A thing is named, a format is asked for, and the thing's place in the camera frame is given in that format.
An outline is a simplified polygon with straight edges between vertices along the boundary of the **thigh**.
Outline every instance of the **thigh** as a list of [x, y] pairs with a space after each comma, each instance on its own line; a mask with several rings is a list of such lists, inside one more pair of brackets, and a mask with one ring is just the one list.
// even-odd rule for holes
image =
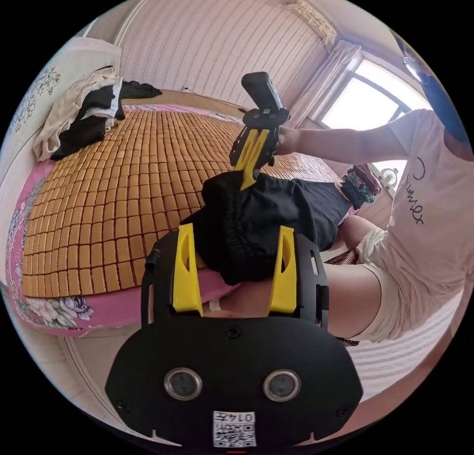
[[352, 215], [339, 225], [339, 235], [347, 249], [355, 249], [360, 242], [373, 230], [380, 229], [365, 218]]
[[[375, 318], [381, 302], [381, 288], [375, 274], [360, 265], [325, 264], [329, 286], [329, 331], [350, 339], [365, 330]], [[221, 299], [223, 310], [242, 318], [265, 317], [272, 281], [243, 283]]]

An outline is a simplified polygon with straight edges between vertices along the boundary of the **bamboo mat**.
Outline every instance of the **bamboo mat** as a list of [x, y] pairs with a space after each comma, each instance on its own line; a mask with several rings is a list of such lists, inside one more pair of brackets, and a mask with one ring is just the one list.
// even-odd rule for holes
[[[64, 158], [29, 218], [23, 293], [57, 298], [137, 287], [157, 239], [202, 206], [206, 179], [231, 170], [242, 125], [177, 112], [129, 112], [106, 138]], [[278, 157], [266, 172], [331, 182], [316, 158]]]

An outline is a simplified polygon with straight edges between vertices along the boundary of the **qr code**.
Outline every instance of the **qr code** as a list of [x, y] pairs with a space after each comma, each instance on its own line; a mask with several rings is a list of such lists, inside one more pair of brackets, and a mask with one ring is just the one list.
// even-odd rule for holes
[[214, 412], [215, 447], [255, 447], [255, 414]]

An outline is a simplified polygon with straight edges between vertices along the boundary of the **yellow plastic part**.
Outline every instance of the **yellow plastic part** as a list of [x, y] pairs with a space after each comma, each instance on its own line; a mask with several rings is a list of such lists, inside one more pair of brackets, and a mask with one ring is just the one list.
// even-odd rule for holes
[[201, 317], [204, 314], [197, 271], [193, 224], [181, 225], [173, 283], [173, 308], [177, 313], [197, 311]]
[[[281, 270], [282, 262], [285, 266], [284, 271]], [[293, 228], [280, 227], [269, 313], [293, 313], [296, 310], [296, 277]]]
[[240, 190], [245, 190], [255, 183], [253, 171], [269, 133], [268, 129], [263, 129], [260, 135], [257, 129], [251, 129], [249, 131], [240, 157], [234, 167], [234, 170], [243, 170], [243, 180]]

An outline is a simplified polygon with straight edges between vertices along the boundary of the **ceiling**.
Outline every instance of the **ceiling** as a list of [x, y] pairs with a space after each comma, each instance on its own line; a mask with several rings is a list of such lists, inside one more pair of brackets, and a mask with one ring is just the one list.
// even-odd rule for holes
[[346, 0], [308, 0], [334, 25], [341, 37], [372, 47], [391, 58], [400, 50], [388, 27]]

